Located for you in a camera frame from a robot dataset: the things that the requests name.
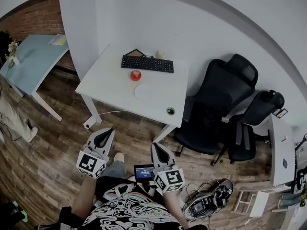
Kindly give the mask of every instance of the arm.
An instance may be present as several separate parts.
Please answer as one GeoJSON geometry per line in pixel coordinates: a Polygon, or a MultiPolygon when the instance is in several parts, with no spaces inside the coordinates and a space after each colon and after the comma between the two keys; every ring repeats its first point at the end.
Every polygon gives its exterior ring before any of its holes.
{"type": "Polygon", "coordinates": [[[81,189],[72,205],[72,214],[86,219],[93,207],[93,198],[96,189],[96,180],[86,176],[81,189]]]}
{"type": "Polygon", "coordinates": [[[164,206],[182,225],[182,227],[186,230],[189,228],[188,222],[184,217],[181,208],[178,203],[178,199],[176,197],[176,192],[168,192],[163,193],[164,206]]]}

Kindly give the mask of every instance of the light blue desk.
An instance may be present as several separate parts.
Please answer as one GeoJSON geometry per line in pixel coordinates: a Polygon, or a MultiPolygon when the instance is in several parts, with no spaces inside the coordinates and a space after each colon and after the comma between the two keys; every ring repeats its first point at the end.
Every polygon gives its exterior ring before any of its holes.
{"type": "Polygon", "coordinates": [[[6,61],[0,74],[23,97],[31,95],[57,120],[62,118],[37,94],[37,89],[55,64],[68,51],[68,45],[54,46],[48,44],[54,35],[29,35],[17,48],[16,56],[20,64],[9,69],[6,61]]]}

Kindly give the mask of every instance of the black office chair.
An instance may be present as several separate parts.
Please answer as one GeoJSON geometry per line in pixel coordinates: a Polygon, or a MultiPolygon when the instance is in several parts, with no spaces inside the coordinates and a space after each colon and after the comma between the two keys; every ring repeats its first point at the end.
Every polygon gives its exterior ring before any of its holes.
{"type": "Polygon", "coordinates": [[[186,98],[181,128],[174,138],[184,148],[215,154],[220,140],[222,117],[255,91],[257,69],[235,54],[228,62],[214,59],[209,63],[204,81],[194,96],[186,98]]]}
{"type": "Polygon", "coordinates": [[[259,125],[268,115],[282,109],[283,105],[282,94],[273,90],[260,91],[243,114],[232,116],[225,124],[224,147],[211,165],[218,162],[227,148],[231,164],[253,159],[256,156],[256,140],[266,140],[268,137],[254,134],[250,125],[259,125]]]}

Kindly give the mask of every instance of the black keyboard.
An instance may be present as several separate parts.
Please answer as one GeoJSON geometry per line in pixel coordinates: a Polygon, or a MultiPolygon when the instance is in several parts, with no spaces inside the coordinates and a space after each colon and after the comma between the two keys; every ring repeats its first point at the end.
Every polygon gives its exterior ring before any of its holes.
{"type": "Polygon", "coordinates": [[[174,66],[171,60],[148,57],[123,56],[121,67],[174,73],[174,66]]]}

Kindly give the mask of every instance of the brick wall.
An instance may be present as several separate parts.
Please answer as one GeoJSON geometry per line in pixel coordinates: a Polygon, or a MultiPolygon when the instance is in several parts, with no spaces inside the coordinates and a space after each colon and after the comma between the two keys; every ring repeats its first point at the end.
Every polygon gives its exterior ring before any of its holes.
{"type": "MultiPolygon", "coordinates": [[[[59,0],[29,0],[0,18],[0,31],[12,39],[24,40],[30,34],[65,34],[59,0]]],[[[76,71],[68,51],[58,66],[76,71]]]]}

